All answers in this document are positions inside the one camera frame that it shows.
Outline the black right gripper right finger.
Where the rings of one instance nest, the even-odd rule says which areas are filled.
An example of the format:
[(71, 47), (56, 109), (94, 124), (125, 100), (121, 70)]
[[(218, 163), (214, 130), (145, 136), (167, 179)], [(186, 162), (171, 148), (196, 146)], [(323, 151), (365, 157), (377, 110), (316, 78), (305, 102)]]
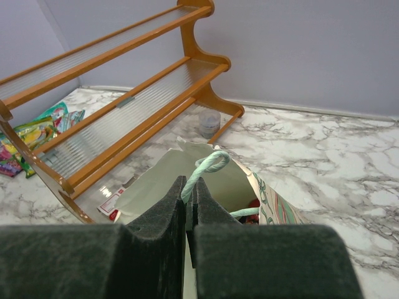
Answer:
[(243, 225), (203, 179), (193, 195), (198, 298), (362, 298), (342, 238), (326, 225)]

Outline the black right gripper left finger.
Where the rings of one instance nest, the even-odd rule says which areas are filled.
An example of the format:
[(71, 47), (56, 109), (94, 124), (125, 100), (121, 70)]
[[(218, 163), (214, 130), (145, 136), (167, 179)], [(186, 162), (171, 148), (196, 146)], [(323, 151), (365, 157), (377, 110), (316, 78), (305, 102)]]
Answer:
[(181, 298), (185, 182), (126, 225), (2, 226), (1, 297)]

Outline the green patterned paper bag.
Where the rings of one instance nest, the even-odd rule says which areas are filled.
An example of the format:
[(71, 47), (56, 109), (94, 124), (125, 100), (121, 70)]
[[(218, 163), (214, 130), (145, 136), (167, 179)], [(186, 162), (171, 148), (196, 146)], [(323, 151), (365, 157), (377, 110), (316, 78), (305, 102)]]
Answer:
[(125, 237), (126, 293), (135, 298), (181, 298), (184, 276), (193, 275), (193, 200), (203, 179), (229, 215), (254, 216), (261, 224), (303, 224), (295, 209), (256, 173), (210, 145), (179, 141), (119, 197), (117, 222)]

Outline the green Fox's snack packet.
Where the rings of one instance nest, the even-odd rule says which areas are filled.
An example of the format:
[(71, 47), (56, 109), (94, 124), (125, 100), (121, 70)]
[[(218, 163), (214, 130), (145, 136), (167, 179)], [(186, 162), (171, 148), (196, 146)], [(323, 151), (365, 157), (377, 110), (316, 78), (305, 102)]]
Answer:
[(22, 168), (22, 170), (25, 171), (26, 179), (29, 179), (33, 175), (35, 175), (36, 172), (34, 171), (34, 169), (28, 164), (28, 162), (19, 153), (14, 154), (13, 158), (16, 160), (16, 162), (19, 164), (19, 166)]

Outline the purple berry snack packet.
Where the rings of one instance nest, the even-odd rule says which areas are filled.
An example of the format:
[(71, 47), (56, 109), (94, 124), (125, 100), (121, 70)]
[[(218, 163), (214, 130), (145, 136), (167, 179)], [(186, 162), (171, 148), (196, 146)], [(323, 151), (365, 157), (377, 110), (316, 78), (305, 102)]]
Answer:
[(16, 148), (9, 142), (9, 140), (1, 136), (1, 174), (14, 177), (18, 175), (22, 168), (14, 158), (17, 153)]

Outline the yellow fruit snack packet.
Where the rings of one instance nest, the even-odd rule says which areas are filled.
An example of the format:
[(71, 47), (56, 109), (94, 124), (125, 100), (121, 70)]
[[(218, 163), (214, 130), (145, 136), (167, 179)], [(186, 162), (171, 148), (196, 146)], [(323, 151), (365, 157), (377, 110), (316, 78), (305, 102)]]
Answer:
[(14, 131), (30, 150), (39, 148), (59, 133), (51, 116), (19, 125)]

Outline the teal snack packet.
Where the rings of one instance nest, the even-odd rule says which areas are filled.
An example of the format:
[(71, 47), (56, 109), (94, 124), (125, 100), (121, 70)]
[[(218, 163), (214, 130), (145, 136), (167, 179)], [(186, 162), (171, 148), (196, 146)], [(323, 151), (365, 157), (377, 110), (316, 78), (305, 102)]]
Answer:
[(59, 133), (63, 133), (82, 121), (85, 116), (85, 110), (76, 110), (70, 112), (64, 102), (60, 102), (40, 114), (36, 120), (51, 117), (54, 127)]

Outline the red white small box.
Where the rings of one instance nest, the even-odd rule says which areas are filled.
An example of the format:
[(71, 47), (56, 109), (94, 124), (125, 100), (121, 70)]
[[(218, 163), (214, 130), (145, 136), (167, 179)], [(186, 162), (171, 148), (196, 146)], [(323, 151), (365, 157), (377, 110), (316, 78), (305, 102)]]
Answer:
[(125, 188), (120, 187), (111, 196), (109, 196), (101, 205), (97, 207), (99, 213), (107, 217), (108, 220), (116, 223), (121, 215), (121, 212), (115, 207), (117, 200), (124, 193)]

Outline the orange wooden tiered rack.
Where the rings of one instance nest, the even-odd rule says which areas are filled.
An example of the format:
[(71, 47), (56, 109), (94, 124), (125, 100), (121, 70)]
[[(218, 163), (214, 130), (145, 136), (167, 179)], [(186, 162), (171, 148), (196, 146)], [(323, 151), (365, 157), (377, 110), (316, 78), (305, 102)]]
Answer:
[[(211, 82), (231, 67), (223, 55), (203, 51), (195, 40), (198, 19), (214, 13), (213, 1), (176, 6), (47, 60), (1, 81), (1, 131), (59, 202), (85, 224), (78, 206), (86, 190), (125, 158), (197, 104), (236, 120), (244, 107), (214, 93)], [(183, 56), (38, 149), (30, 149), (10, 122), (23, 104), (166, 34), (181, 32)]]

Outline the small clear plastic jar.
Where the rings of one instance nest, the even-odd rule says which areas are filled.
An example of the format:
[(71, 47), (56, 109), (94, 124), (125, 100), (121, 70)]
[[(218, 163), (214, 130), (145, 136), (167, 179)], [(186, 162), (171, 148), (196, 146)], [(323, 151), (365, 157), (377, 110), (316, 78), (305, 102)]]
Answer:
[(203, 110), (199, 114), (199, 132), (202, 137), (210, 139), (220, 129), (221, 114), (216, 110)]

